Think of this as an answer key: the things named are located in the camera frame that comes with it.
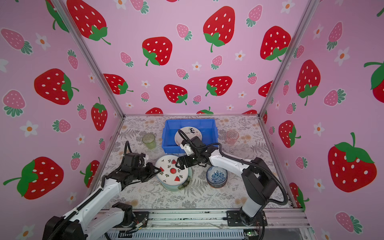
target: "strawberry wallpaper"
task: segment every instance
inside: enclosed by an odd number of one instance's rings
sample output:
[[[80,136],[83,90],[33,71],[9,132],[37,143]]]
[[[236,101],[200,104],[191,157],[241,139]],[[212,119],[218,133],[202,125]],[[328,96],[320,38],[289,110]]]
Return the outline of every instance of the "strawberry wallpaper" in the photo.
[[[125,114],[257,113],[307,0],[67,0]]]
[[[317,239],[382,238],[383,12],[321,1],[264,118]]]
[[[119,118],[50,1],[6,1],[0,23],[2,239],[37,240],[85,198]]]

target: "green glass cup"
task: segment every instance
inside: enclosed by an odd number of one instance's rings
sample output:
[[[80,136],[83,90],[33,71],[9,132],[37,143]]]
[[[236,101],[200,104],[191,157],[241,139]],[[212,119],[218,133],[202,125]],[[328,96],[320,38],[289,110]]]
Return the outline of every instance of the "green glass cup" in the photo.
[[[155,135],[148,133],[141,139],[148,149],[154,149],[156,147]]]

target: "blue floral bowl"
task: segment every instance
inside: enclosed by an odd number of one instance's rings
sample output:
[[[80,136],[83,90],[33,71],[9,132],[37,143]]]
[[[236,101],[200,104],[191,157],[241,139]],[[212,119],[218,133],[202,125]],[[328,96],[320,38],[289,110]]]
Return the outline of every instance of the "blue floral bowl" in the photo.
[[[228,180],[228,172],[220,167],[212,166],[207,170],[207,181],[214,188],[223,187]]]

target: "blue tray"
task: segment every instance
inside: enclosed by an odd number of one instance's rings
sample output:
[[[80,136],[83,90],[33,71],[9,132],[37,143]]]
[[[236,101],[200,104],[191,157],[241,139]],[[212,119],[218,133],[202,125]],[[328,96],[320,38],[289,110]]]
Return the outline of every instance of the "blue tray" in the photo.
[[[180,146],[176,145],[175,134],[182,127],[195,127],[203,136],[203,143],[208,145],[217,142],[218,132],[214,119],[172,119],[167,120],[163,129],[163,142],[161,147],[167,154],[185,153]]]

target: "table surface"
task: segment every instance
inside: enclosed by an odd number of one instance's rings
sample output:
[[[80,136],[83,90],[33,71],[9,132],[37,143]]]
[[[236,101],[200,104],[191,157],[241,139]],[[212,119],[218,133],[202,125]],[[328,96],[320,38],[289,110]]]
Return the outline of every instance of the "table surface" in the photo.
[[[148,162],[155,164],[156,160],[164,156],[161,148],[162,131],[168,119],[215,119],[218,129],[218,141],[223,145],[223,151],[243,159],[262,158],[270,170],[277,176],[271,155],[265,143],[256,116],[127,116],[120,130],[112,153],[103,169],[108,174],[119,167],[124,152],[125,141],[129,141],[133,152],[149,155]],[[228,130],[236,130],[239,139],[234,146],[226,144]],[[145,134],[152,133],[156,138],[156,148],[149,150],[141,139]],[[117,202],[124,202],[134,209],[236,209],[247,200],[248,195],[241,177],[228,172],[228,181],[220,189],[215,189],[207,183],[206,171],[209,168],[193,166],[192,180],[181,191],[166,190],[159,180],[154,177],[145,183],[126,187],[112,198],[104,207],[109,209]],[[283,194],[276,188],[271,198],[283,200]],[[266,208],[289,208],[290,205],[280,206],[269,203]]]

